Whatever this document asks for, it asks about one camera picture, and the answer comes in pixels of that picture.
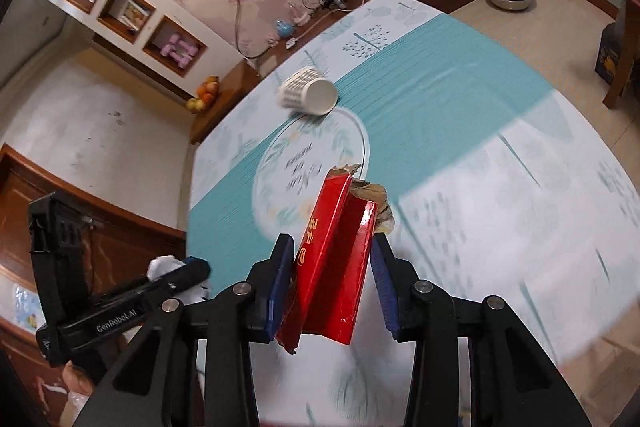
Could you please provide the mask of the blue bird figurine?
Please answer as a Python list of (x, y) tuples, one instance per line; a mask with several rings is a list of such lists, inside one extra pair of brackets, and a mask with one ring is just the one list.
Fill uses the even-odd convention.
[(287, 20), (275, 20), (273, 27), (280, 39), (291, 38), (295, 32), (295, 26)]

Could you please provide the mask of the red cardboard box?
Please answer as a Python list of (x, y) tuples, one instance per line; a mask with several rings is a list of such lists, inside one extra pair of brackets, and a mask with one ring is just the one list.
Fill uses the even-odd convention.
[(291, 355), (303, 335), (352, 341), (373, 235), (394, 229), (384, 186), (357, 178), (359, 168), (328, 172), (300, 240), (277, 333)]

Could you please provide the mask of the fruit bowl with oranges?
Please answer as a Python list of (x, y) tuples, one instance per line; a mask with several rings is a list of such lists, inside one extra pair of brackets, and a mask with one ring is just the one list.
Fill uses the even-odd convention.
[(220, 91), (220, 81), (217, 76), (208, 76), (196, 89), (194, 98), (186, 102), (186, 109), (195, 114), (202, 113), (212, 106)]

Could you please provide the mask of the grey checked paper cup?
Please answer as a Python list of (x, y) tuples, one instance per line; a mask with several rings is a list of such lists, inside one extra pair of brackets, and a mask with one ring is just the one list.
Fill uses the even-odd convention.
[(334, 83), (327, 80), (320, 70), (305, 66), (282, 82), (277, 101), (282, 107), (297, 113), (324, 116), (337, 104), (338, 92)]

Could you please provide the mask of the leaf pattern tablecloth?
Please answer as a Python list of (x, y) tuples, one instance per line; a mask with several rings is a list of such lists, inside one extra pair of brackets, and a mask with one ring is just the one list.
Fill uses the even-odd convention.
[[(324, 116), (282, 107), (312, 66)], [(321, 183), (386, 188), (390, 245), (450, 294), (506, 298), (606, 425), (639, 384), (639, 192), (599, 133), (495, 41), (412, 0), (373, 0), (303, 46), (195, 154), (186, 246), (220, 291), (300, 237)]]

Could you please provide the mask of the white wall shelf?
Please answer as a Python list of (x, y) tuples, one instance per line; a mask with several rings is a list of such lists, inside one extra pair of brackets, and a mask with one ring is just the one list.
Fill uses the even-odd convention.
[(178, 100), (243, 61), (231, 44), (172, 0), (48, 0), (92, 41)]

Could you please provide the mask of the white tissue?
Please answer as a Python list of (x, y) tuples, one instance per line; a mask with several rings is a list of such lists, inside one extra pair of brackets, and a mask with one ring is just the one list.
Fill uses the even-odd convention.
[[(207, 261), (192, 257), (181, 260), (174, 256), (158, 256), (150, 261), (148, 269), (146, 269), (146, 278), (149, 281), (156, 281), (164, 275), (183, 267), (202, 269), (208, 268), (209, 264)], [(209, 298), (208, 277), (204, 277), (203, 280), (185, 291), (172, 293), (172, 295), (186, 306), (206, 301)]]

